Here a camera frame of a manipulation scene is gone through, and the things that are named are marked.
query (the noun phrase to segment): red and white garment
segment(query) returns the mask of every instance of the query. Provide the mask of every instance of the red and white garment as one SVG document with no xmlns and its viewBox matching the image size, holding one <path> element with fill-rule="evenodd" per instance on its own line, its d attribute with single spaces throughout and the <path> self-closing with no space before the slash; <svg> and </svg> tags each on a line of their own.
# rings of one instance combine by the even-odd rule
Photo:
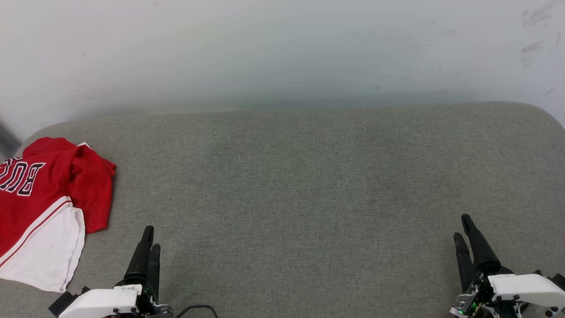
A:
<svg viewBox="0 0 565 318">
<path fill-rule="evenodd" d="M 0 278 L 64 292 L 85 233 L 108 224 L 115 168 L 86 144 L 48 137 L 0 165 Z"/>
</svg>

